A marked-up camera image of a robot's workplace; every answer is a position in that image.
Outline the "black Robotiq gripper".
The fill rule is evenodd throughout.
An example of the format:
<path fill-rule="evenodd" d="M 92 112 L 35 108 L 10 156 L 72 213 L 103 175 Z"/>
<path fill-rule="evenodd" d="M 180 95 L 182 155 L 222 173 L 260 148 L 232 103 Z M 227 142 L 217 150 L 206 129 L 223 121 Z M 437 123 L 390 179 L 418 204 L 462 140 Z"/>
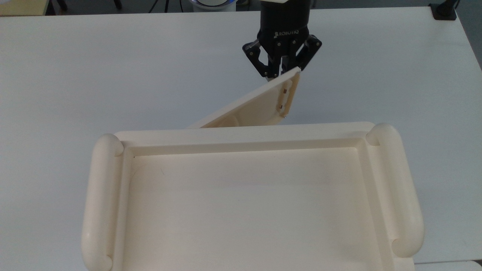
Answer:
<path fill-rule="evenodd" d="M 244 44 L 243 53 L 265 79 L 294 67 L 304 70 L 322 47 L 308 29 L 311 1 L 262 0 L 260 4 L 258 40 Z M 267 53 L 267 64 L 260 60 L 261 49 Z"/>

